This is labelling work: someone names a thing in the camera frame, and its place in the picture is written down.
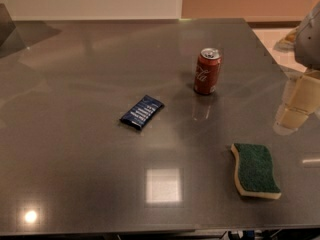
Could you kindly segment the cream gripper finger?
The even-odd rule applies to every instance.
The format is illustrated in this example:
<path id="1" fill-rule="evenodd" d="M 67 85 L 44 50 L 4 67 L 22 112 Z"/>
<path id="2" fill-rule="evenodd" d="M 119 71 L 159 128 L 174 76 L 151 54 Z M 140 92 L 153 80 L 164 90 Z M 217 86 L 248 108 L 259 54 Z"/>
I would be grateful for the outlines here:
<path id="1" fill-rule="evenodd" d="M 278 124 L 296 130 L 319 108 L 320 71 L 297 72 L 289 77 L 285 85 L 278 110 Z"/>

